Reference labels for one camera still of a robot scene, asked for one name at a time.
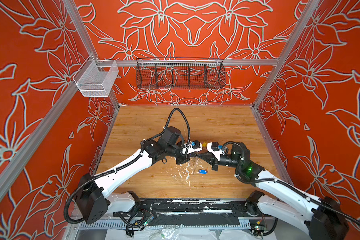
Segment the black wire basket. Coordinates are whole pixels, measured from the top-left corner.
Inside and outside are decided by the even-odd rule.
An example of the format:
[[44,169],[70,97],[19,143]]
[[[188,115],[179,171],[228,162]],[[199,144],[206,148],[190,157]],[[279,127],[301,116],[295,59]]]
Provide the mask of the black wire basket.
[[136,84],[139,89],[222,89],[223,59],[138,58]]

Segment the red wall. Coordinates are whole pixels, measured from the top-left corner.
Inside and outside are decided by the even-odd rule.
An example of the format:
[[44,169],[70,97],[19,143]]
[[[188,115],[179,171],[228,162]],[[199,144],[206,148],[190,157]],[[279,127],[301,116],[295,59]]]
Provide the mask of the red wall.
[[[61,0],[0,1],[0,173],[87,57]],[[93,171],[114,110],[76,93],[0,203],[0,239],[61,238],[62,207]]]
[[[151,56],[277,58],[306,1],[75,0],[100,59]],[[120,103],[251,104],[271,66],[226,68],[219,90],[139,90],[135,70],[120,68]]]
[[320,3],[259,112],[296,187],[360,220],[360,1]]

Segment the wire mesh basket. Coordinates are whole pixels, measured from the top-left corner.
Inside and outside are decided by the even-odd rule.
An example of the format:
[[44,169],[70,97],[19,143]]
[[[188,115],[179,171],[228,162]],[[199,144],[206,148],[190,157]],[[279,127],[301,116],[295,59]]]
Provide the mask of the wire mesh basket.
[[223,59],[138,58],[136,84],[139,89],[222,89]]
[[109,68],[99,67],[99,62],[90,55],[73,77],[84,97],[107,97],[119,74],[115,60]]

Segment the wooden tabletop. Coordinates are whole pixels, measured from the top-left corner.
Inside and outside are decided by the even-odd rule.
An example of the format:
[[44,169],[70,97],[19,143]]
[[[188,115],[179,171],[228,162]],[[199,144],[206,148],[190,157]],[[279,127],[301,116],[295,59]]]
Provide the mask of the wooden tabletop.
[[[98,173],[106,171],[140,148],[140,141],[163,130],[173,106],[121,107],[102,156]],[[243,142],[251,151],[251,160],[279,176],[249,107],[180,106],[187,117],[191,141]],[[175,112],[169,126],[178,128],[186,138],[187,127]],[[114,193],[134,191],[140,198],[247,198],[256,188],[239,182],[235,169],[211,166],[201,159],[176,165],[175,159],[158,162],[131,177]],[[208,170],[199,174],[198,170]]]

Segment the white wire basket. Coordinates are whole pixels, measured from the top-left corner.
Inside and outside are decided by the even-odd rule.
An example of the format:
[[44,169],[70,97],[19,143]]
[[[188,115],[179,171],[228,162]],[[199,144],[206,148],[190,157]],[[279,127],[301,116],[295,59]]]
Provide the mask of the white wire basket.
[[90,55],[73,76],[77,88],[84,97],[107,97],[119,74],[115,60],[109,68],[99,67],[99,62]]

